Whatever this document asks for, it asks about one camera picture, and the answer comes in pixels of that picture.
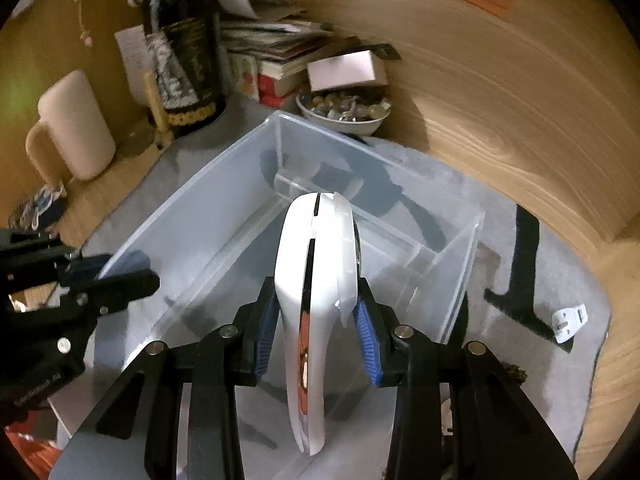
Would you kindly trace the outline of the yellow lip balm tube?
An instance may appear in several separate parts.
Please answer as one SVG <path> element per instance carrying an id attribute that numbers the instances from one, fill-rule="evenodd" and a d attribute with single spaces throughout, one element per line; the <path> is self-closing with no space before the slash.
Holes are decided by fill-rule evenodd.
<path id="1" fill-rule="evenodd" d="M 172 134 L 152 70 L 146 70 L 143 73 L 143 83 L 145 95 L 155 122 L 154 144 L 160 151 L 163 151 L 172 143 L 174 135 Z"/>

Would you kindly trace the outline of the clear plastic storage bin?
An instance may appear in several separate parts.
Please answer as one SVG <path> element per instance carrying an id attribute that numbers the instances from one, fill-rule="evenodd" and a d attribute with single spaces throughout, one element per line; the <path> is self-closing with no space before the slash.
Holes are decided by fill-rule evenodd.
<path id="1" fill-rule="evenodd" d="M 484 212 L 425 172 L 295 116 L 276 113 L 242 136 L 172 194 L 114 252 L 106 276 L 149 261 L 160 288 L 99 322 L 85 377 L 53 400 L 74 430 L 55 479 L 141 479 L 141 438 L 119 440 L 80 426 L 143 347 L 178 347 L 232 321 L 268 276 L 303 272 L 305 248 L 292 203 L 320 211 L 340 194 L 360 236 L 361 275 L 373 296 L 434 341 L 454 328 Z M 274 337 L 268 370 L 235 391 L 244 472 L 250 479 L 378 479 L 390 449 L 395 395 L 372 386 L 349 318 L 332 327 L 323 392 L 323 448 L 299 449 L 288 414 L 288 346 Z"/>

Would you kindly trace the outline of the dark wine bottle elephant label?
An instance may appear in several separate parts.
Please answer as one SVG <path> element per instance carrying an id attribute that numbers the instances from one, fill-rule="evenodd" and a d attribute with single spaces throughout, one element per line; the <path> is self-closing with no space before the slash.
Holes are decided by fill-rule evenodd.
<path id="1" fill-rule="evenodd" d="M 215 14 L 210 0 L 142 2 L 152 73 L 177 138 L 209 125 L 226 107 Z"/>

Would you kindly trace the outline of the white handwritten note paper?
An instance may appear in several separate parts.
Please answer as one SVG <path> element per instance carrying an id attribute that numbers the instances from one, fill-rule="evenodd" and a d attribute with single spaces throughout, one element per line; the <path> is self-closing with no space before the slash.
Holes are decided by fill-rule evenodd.
<path id="1" fill-rule="evenodd" d="M 148 107 L 143 76 L 150 69 L 150 61 L 143 26 L 137 25 L 119 30 L 114 33 L 114 37 L 134 102 Z"/>

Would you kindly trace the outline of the white handheld massager device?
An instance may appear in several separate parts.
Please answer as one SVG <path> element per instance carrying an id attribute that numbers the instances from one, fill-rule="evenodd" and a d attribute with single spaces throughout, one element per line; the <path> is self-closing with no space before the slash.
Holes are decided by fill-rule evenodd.
<path id="1" fill-rule="evenodd" d="M 282 315 L 288 414 L 294 439 L 319 453 L 324 429 L 324 373 L 333 326 L 356 307 L 359 235 L 352 205 L 338 193 L 308 193 L 286 212 L 274 287 Z"/>

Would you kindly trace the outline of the white bowl of stones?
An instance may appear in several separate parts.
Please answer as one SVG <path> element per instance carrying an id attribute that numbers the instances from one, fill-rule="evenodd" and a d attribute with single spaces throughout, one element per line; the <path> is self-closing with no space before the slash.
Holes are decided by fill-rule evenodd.
<path id="1" fill-rule="evenodd" d="M 295 99 L 303 118 L 349 136 L 373 136 L 390 116 L 388 99 L 369 102 L 356 94 L 299 92 Z"/>

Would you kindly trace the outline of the stack of books and papers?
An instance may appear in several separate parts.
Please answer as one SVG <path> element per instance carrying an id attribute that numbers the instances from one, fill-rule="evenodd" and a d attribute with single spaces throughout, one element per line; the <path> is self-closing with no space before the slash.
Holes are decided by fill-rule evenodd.
<path id="1" fill-rule="evenodd" d="M 143 0 L 129 0 L 140 6 Z M 340 53 L 352 40 L 326 25 L 297 18 L 282 0 L 210 0 L 224 96 L 243 92 L 257 99 L 256 79 L 297 76 L 309 63 Z"/>

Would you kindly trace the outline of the white card on bowl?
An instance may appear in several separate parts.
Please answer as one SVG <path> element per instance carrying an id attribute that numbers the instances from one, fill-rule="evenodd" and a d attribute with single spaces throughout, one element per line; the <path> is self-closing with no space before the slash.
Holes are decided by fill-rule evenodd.
<path id="1" fill-rule="evenodd" d="M 309 63 L 307 73 L 312 91 L 387 84 L 384 62 L 370 50 Z"/>

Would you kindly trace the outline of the cartoon sticker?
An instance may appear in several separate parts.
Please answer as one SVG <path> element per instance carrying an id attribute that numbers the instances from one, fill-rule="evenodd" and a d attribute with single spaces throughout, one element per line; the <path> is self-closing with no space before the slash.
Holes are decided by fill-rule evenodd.
<path id="1" fill-rule="evenodd" d="M 67 193 L 63 183 L 50 184 L 32 197 L 23 200 L 11 212 L 8 219 L 10 229 L 24 231 L 49 231 L 62 218 L 67 204 Z"/>

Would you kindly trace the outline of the grey mat with black letters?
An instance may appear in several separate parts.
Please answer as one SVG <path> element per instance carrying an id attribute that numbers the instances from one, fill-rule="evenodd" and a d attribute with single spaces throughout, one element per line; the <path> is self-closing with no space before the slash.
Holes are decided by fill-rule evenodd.
<path id="1" fill-rule="evenodd" d="M 177 141 L 86 243 L 89 254 L 114 254 L 201 166 L 271 115 L 233 100 L 213 125 Z M 432 180 L 484 212 L 468 284 L 454 328 L 444 341 L 480 340 L 525 373 L 524 392 L 568 455 L 582 434 L 597 357 L 610 309 L 594 275 L 562 240 L 526 209 L 421 152 L 382 139 L 357 141 Z M 588 323 L 557 344 L 552 314 L 584 304 Z"/>

